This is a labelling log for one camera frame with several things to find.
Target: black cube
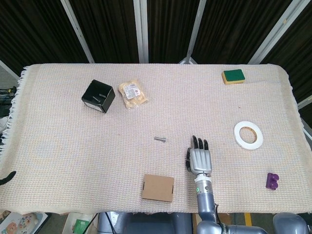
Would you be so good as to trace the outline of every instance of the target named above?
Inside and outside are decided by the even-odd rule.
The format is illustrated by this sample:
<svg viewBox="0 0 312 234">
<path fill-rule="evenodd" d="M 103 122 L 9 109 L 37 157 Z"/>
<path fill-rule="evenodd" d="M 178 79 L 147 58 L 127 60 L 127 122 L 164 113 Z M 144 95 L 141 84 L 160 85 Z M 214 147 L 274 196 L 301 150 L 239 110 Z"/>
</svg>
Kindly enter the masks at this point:
<svg viewBox="0 0 312 234">
<path fill-rule="evenodd" d="M 112 86 L 93 80 L 81 100 L 87 106 L 106 113 L 115 98 Z"/>
</svg>

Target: purple block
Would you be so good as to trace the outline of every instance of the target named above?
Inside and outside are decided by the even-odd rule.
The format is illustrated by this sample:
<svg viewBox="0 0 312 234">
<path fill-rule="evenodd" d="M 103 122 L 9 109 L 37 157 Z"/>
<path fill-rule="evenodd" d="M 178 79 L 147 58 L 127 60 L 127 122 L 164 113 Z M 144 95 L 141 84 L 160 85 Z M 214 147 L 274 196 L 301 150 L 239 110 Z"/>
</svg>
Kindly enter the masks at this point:
<svg viewBox="0 0 312 234">
<path fill-rule="evenodd" d="M 276 190 L 278 187 L 278 184 L 277 184 L 278 180 L 279 180 L 279 177 L 277 174 L 268 173 L 267 185 L 265 187 L 268 189 Z"/>
</svg>

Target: metal bolt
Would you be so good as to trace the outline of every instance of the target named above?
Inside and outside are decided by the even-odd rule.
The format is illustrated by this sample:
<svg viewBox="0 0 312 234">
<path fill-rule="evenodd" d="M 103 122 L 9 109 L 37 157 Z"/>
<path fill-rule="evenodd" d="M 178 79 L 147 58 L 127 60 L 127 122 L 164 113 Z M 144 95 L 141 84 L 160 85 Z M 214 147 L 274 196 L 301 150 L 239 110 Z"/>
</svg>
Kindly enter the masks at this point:
<svg viewBox="0 0 312 234">
<path fill-rule="evenodd" d="M 154 140 L 160 140 L 160 141 L 162 141 L 162 142 L 166 142 L 166 138 L 164 137 L 164 138 L 161 138 L 161 137 L 154 137 Z"/>
</svg>

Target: tape roll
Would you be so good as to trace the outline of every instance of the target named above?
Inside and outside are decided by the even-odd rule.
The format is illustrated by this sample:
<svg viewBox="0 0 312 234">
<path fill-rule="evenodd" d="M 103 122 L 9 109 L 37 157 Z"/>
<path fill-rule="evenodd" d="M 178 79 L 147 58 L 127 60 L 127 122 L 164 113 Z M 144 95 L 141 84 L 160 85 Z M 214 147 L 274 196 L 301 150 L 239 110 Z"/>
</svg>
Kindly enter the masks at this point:
<svg viewBox="0 0 312 234">
<path fill-rule="evenodd" d="M 242 137 L 240 136 L 240 130 L 242 128 L 250 128 L 254 135 L 255 135 L 255 142 L 247 143 L 245 142 Z M 234 127 L 234 138 L 236 142 L 246 150 L 255 150 L 258 149 L 263 143 L 263 135 L 260 131 L 259 127 L 254 123 L 248 121 L 242 121 L 235 125 Z"/>
</svg>

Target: sponge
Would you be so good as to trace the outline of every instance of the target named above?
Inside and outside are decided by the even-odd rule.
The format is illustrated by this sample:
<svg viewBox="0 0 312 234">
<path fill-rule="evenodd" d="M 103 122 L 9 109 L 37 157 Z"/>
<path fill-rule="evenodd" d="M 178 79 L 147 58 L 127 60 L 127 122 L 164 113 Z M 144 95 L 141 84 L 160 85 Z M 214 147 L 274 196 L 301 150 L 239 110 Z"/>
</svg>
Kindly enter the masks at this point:
<svg viewBox="0 0 312 234">
<path fill-rule="evenodd" d="M 225 84 L 243 83 L 245 77 L 241 69 L 222 72 L 222 78 Z"/>
</svg>

